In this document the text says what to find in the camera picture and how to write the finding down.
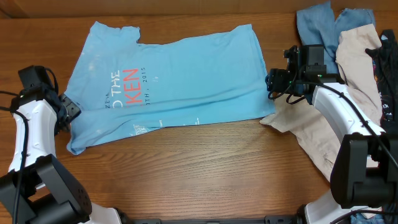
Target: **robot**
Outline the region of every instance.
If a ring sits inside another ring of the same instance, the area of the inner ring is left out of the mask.
[[[81,111],[67,96],[58,95],[55,75],[42,66],[19,71],[24,89],[12,99],[10,108],[3,108],[14,116],[17,137],[9,172],[0,178],[0,202],[18,224],[326,224],[359,212],[382,213],[364,209],[398,201],[398,137],[386,134],[366,117],[339,74],[326,73],[322,45],[293,46],[284,57],[288,58],[287,69],[271,69],[266,78],[269,98],[301,96],[299,100],[307,100],[324,115],[341,143],[331,189],[301,206],[297,214],[239,220],[130,220],[117,208],[92,203],[55,153],[54,136],[69,131]],[[378,166],[367,167],[370,160]],[[43,186],[50,193],[30,201]]]

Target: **wooden table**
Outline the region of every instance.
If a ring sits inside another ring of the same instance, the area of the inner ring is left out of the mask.
[[[377,31],[394,28],[398,15],[375,12]],[[0,90],[18,92],[17,71],[29,65],[51,68],[65,91],[94,21],[112,27],[138,26],[140,42],[166,44],[185,37],[253,25],[268,70],[285,68],[282,50],[299,44],[295,14],[222,16],[134,16],[0,20]],[[8,96],[0,105],[9,106]],[[0,175],[14,153],[16,125],[0,112]],[[316,200],[328,182],[291,133],[259,119],[226,124],[165,128],[90,147],[73,156],[70,136],[55,137],[57,157],[85,186],[91,200],[118,207],[131,218],[237,218],[295,213]],[[0,223],[11,216],[0,205]]]

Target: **blue cloth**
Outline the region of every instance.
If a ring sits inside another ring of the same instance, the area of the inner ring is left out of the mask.
[[[325,65],[328,73],[339,73],[336,50],[341,31],[373,24],[373,11],[369,9],[345,9],[335,21],[330,1],[297,11],[297,29],[303,45],[323,44]]]
[[[65,92],[81,109],[67,146],[72,153],[163,127],[274,112],[251,25],[165,45],[139,38],[137,27],[96,22],[90,29]]]
[[[351,216],[351,224],[384,224],[384,220],[382,215],[366,219],[362,214],[355,214]]]

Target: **blue shirt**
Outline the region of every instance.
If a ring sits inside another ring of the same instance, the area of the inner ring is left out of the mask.
[[[274,112],[251,25],[165,45],[139,38],[137,27],[90,29],[65,92],[81,109],[68,144],[74,154],[163,127]]]

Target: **beige cloth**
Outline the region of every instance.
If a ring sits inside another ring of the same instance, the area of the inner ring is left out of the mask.
[[[373,75],[371,57],[365,49],[381,47],[372,24],[341,32],[336,51],[336,63],[341,77],[348,84],[348,92],[366,116],[379,124],[382,107]],[[276,113],[266,116],[261,124],[271,125],[280,132],[291,131],[322,174],[330,180],[340,142],[332,128],[306,100],[295,105],[285,102],[287,95],[275,100]]]

